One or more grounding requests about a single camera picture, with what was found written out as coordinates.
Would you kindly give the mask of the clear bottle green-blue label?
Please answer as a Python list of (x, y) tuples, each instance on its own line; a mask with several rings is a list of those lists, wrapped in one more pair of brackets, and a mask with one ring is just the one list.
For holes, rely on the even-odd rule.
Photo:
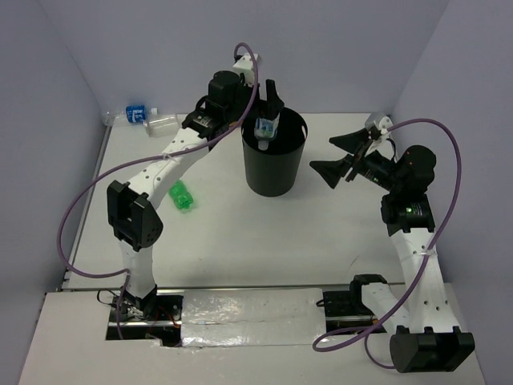
[(254, 136), (257, 140), (257, 147), (261, 151), (266, 151), (272, 141), (277, 136), (279, 117), (274, 120), (258, 118), (255, 123)]

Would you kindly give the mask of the green plastic bottle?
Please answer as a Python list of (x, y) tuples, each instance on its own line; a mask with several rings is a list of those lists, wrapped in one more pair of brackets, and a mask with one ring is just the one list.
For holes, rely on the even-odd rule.
[(169, 190), (168, 195), (172, 199), (174, 206), (180, 211), (188, 211), (193, 208), (195, 203), (192, 194), (182, 180), (178, 180)]

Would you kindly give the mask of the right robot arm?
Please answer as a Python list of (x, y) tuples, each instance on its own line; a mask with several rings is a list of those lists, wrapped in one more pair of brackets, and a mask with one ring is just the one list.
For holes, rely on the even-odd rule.
[(385, 131), (376, 128), (330, 138), (346, 151), (336, 161), (313, 161), (311, 167), (335, 188), (340, 180), (361, 175), (385, 189), (382, 221), (397, 251), (407, 286), (397, 299), (379, 274), (357, 275), (350, 283), (350, 308), (371, 311), (390, 334), (393, 368), (399, 373), (452, 372), (475, 349), (472, 333), (462, 330), (446, 295), (436, 248), (436, 225), (426, 191), (434, 180), (436, 156), (422, 145), (398, 159), (378, 150)]

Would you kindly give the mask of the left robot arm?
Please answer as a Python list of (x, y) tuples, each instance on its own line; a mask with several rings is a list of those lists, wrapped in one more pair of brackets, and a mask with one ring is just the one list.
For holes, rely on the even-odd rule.
[(123, 265), (130, 271), (121, 298), (138, 319), (150, 318), (157, 309), (152, 249), (164, 230), (157, 209), (169, 189), (236, 123), (277, 123), (284, 106), (274, 80), (265, 81), (262, 99), (257, 83), (249, 82), (245, 75), (218, 71), (208, 84), (207, 95), (186, 115), (163, 155), (130, 180), (109, 184), (107, 219), (119, 240)]

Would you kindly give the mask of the black plastic bin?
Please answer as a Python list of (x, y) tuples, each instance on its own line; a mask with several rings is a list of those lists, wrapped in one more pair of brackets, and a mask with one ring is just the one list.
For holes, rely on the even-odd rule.
[(246, 181), (256, 194), (278, 197), (288, 192), (296, 180), (308, 126), (298, 112), (285, 107), (276, 138), (266, 150), (261, 150), (254, 136), (255, 123), (251, 119), (241, 127)]

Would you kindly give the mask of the clear plastic cup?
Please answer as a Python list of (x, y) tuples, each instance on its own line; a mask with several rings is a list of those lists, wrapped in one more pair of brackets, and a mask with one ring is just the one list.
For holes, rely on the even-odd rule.
[(143, 122), (149, 137), (175, 136), (180, 126), (176, 115), (150, 115)]

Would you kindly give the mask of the clear bottle blue label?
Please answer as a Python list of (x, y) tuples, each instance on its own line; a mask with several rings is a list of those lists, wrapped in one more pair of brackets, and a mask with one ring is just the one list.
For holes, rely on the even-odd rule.
[(157, 115), (157, 107), (147, 107), (144, 104), (128, 105), (123, 110), (107, 111), (102, 115), (102, 122), (105, 126), (112, 126), (117, 118), (128, 122), (131, 125), (147, 125), (152, 116)]

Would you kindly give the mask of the silver tape sheet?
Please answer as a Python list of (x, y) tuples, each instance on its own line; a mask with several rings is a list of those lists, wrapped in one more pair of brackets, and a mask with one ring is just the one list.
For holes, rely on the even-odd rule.
[(326, 332), (322, 290), (189, 290), (181, 312), (185, 347), (309, 345)]

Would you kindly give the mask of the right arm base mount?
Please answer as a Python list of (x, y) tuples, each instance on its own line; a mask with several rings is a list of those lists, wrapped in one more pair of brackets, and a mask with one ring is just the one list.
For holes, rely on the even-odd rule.
[(322, 293), (316, 306), (324, 310), (326, 331), (351, 327), (368, 327), (378, 321), (367, 308), (353, 304), (349, 289), (328, 290)]

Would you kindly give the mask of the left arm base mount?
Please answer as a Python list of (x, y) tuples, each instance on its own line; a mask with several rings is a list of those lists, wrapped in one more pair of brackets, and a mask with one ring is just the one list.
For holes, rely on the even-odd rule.
[(149, 314), (128, 302), (117, 311), (118, 294), (113, 290), (98, 290), (96, 301), (109, 307), (107, 341), (156, 340), (163, 347), (181, 347), (181, 324), (184, 296), (158, 294)]

